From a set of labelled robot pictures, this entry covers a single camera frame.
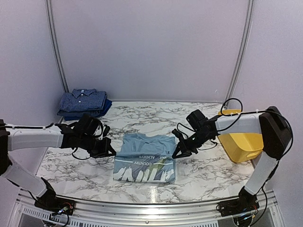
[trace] yellow basket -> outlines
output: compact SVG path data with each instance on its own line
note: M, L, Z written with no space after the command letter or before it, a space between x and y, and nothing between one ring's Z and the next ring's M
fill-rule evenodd
M223 110L223 114L239 113L241 110ZM235 162L244 162L257 157L263 150L262 135L256 133L231 133L218 136L229 158Z

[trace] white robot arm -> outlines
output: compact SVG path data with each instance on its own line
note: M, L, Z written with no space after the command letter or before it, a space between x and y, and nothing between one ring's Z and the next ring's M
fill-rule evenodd
M101 133L95 135L98 128ZM116 152L110 145L111 140L106 137L109 130L107 125L103 126L97 118L87 114L71 125L51 124L45 127L14 126L0 120L0 175L33 193L37 197L37 207L59 208L64 201L56 197L51 185L20 166L8 151L40 147L82 148L94 158L114 156Z
M195 132L185 139L178 129L173 134L180 140L173 158L188 157L198 153L207 140L218 135L229 133L259 133L262 134L264 148L261 158L245 186L239 192L239 198L218 204L222 216L242 213L259 207L257 193L275 173L280 159L288 152L285 151L293 138L289 122L275 106L267 110L235 115L217 115L211 119L201 111L193 111L187 121Z

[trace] stack of clothes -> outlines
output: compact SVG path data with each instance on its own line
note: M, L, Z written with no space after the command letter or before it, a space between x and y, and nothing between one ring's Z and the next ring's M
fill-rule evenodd
M57 115L64 116L66 121L79 120L84 114L92 117L104 116L112 105L105 91L96 89L74 89L64 93Z

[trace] white backdrop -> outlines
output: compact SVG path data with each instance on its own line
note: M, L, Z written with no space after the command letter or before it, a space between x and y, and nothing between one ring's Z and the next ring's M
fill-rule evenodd
M234 92L243 101L245 111L275 105L292 125L294 146L269 182L286 227L303 223L302 25L303 1L256 1L250 39Z
M54 0L69 89L114 100L225 99L246 0Z

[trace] folded t-shirt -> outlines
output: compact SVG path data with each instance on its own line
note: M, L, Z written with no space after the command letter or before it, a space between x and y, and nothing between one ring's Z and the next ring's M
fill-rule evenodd
M135 182L172 182L176 179L176 163L171 157L176 148L175 137L126 134L117 152L114 179Z

